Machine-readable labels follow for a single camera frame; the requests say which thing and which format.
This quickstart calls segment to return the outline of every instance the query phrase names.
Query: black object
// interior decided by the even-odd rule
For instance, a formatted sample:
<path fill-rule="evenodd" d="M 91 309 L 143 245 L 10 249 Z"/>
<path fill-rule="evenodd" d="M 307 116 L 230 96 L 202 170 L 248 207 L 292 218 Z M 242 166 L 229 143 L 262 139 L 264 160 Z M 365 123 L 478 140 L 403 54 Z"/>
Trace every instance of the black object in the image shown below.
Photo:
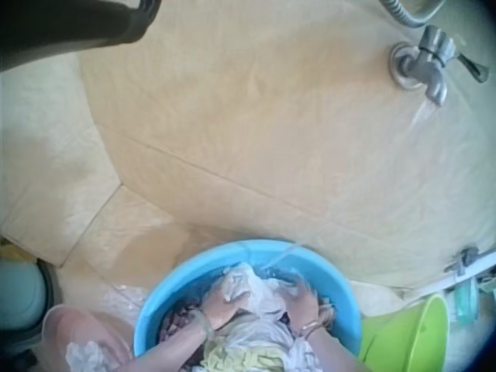
<path fill-rule="evenodd" d="M 137 9 L 100 0 L 2 2 L 0 71 L 20 64 L 95 47 L 139 40 L 161 0 L 140 0 Z"/>

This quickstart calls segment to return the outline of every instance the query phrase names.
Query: person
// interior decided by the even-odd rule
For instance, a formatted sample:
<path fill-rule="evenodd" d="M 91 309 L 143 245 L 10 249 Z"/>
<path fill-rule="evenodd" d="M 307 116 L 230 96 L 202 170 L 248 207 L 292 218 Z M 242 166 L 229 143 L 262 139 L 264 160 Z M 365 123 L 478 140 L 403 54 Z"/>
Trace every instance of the person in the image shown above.
<path fill-rule="evenodd" d="M 303 281 L 298 281 L 298 295 L 291 295 L 281 288 L 280 294 L 286 303 L 290 326 L 298 331 L 319 319 L 319 303 Z M 121 366 L 118 372 L 177 372 L 186 360 L 200 347 L 207 337 L 205 320 L 212 329 L 222 328 L 236 312 L 246 304 L 250 293 L 246 292 L 227 302 L 220 290 L 214 288 L 201 308 L 205 319 L 195 317 L 171 338 L 158 344 L 143 356 Z M 346 350 L 337 339 L 323 328 L 312 329 L 307 341 L 318 357 L 323 372 L 368 371 L 356 357 Z"/>

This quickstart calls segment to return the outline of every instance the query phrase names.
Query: bracelet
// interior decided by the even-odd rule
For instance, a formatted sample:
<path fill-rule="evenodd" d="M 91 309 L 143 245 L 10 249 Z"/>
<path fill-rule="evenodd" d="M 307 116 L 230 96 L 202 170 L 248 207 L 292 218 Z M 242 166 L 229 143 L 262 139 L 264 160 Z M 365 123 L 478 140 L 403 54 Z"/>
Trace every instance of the bracelet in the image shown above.
<path fill-rule="evenodd" d="M 315 331 L 316 329 L 319 329 L 319 328 L 324 328 L 324 325 L 322 323 L 319 323 L 317 324 L 315 327 L 313 327 L 312 329 L 310 329 L 310 332 L 308 332 L 306 334 L 306 336 L 304 337 L 305 338 L 305 341 L 308 341 L 308 338 L 310 337 L 310 335 L 313 333 L 313 331 Z"/>
<path fill-rule="evenodd" d="M 211 339 L 214 335 L 214 330 L 208 319 L 205 317 L 205 314 L 203 314 L 201 311 L 197 309 L 191 310 L 190 314 L 194 315 L 195 318 L 200 320 L 201 326 L 205 331 L 205 335 L 207 336 L 207 339 Z"/>
<path fill-rule="evenodd" d="M 303 334 L 310 329 L 310 332 L 314 330 L 315 327 L 318 328 L 318 326 L 322 326 L 322 322 L 319 320 L 312 320 L 311 322 L 308 322 L 304 326 L 300 328 L 300 330 L 297 332 L 298 337 L 302 337 Z"/>

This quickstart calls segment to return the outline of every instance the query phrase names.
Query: water faucet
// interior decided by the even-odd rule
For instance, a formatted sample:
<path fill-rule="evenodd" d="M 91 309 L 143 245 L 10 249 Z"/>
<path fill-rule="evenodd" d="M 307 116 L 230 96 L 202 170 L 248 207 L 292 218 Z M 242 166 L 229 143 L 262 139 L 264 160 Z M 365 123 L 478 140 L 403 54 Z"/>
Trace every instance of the water faucet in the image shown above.
<path fill-rule="evenodd" d="M 442 106 L 448 92 L 442 70 L 455 58 L 479 83 L 489 78 L 487 67 L 465 57 L 456 50 L 453 39 L 432 25 L 425 28 L 418 46 L 399 43 L 393 47 L 389 56 L 389 71 L 394 81 L 404 89 L 412 90 L 426 85 L 427 99 Z"/>

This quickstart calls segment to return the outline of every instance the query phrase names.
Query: bathroom floor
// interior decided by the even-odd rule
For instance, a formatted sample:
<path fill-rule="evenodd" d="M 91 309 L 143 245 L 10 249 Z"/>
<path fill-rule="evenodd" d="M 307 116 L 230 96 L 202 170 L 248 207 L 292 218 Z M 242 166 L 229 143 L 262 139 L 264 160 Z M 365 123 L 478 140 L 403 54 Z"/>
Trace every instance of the bathroom floor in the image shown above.
<path fill-rule="evenodd" d="M 179 222 L 120 187 L 57 270 L 64 302 L 96 313 L 132 344 L 140 309 L 168 272 L 202 250 L 243 237 Z M 390 288 L 350 284 L 364 315 L 393 312 L 405 304 Z M 470 328 L 452 329 L 446 371 L 463 370 L 460 366 L 487 337 L 496 317 L 492 302 L 485 298 L 484 304 L 479 322 Z M 46 361 L 43 354 L 38 355 L 38 368 L 43 370 Z"/>

